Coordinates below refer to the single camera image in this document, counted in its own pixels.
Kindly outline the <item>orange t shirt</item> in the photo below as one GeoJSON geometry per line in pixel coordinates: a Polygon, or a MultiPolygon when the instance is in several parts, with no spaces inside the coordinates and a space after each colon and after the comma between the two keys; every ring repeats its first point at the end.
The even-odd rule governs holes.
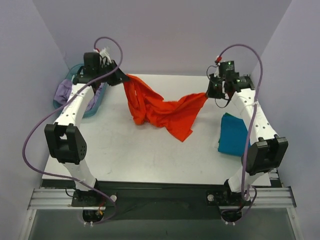
{"type": "Polygon", "coordinates": [[[165,101],[139,77],[127,76],[129,81],[124,82],[123,87],[134,123],[166,128],[173,137],[184,142],[193,133],[196,117],[208,100],[206,93],[192,93],[178,101],[165,101]]]}

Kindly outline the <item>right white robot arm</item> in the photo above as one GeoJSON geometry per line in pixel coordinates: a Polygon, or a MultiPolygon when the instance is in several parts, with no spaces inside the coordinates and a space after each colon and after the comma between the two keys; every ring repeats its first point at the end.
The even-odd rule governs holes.
{"type": "Polygon", "coordinates": [[[207,96],[233,103],[247,129],[242,166],[225,182],[227,188],[221,192],[222,200],[227,204],[237,201],[240,193],[244,194],[259,177],[278,168],[289,146],[288,140],[280,137],[267,120],[257,92],[248,75],[209,75],[207,96]]]}

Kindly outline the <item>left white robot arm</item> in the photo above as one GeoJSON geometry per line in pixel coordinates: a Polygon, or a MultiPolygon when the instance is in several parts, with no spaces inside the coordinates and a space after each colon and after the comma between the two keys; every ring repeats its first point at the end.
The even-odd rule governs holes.
{"type": "Polygon", "coordinates": [[[68,170],[77,196],[83,197],[90,206],[101,201],[101,193],[96,190],[97,180],[85,161],[87,143],[79,126],[89,102],[102,83],[116,86],[128,80],[106,48],[86,52],[83,65],[71,79],[70,104],[63,108],[53,124],[47,124],[44,128],[50,156],[68,170]]]}

